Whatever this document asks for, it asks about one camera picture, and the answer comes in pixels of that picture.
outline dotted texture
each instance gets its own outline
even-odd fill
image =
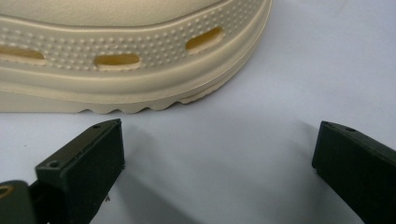
[[[15,22],[0,18],[0,46],[33,49],[41,52],[45,63],[26,63],[26,69],[39,71],[67,70],[84,72],[83,74],[102,74],[93,61],[99,55],[117,55],[134,53],[140,57],[138,68],[126,68],[120,71],[161,69],[172,63],[184,63],[190,58],[199,57],[216,46],[196,54],[189,54],[186,43],[198,35],[221,27],[224,37],[220,44],[226,44],[250,22],[265,1],[233,0],[225,4],[206,8],[190,16],[168,23],[139,28],[81,28],[55,27],[38,24],[29,26],[29,22]],[[2,62],[12,66],[13,63]]]

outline shoe upper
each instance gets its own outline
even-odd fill
[[[0,15],[76,26],[143,26],[171,21],[223,0],[1,0]]]

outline shoe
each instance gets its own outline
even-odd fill
[[[0,1],[0,112],[135,113],[218,89],[272,0]]]

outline midsole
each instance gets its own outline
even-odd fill
[[[130,104],[202,91],[222,80],[262,32],[271,1],[265,1],[245,29],[205,57],[176,63],[141,76],[76,77],[49,76],[0,68],[0,91],[100,104]]]

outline black clamp jaw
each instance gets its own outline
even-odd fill
[[[364,223],[396,223],[395,150],[323,121],[312,165]]]
[[[39,163],[30,187],[0,183],[0,223],[90,223],[124,164],[121,121],[95,124]]]

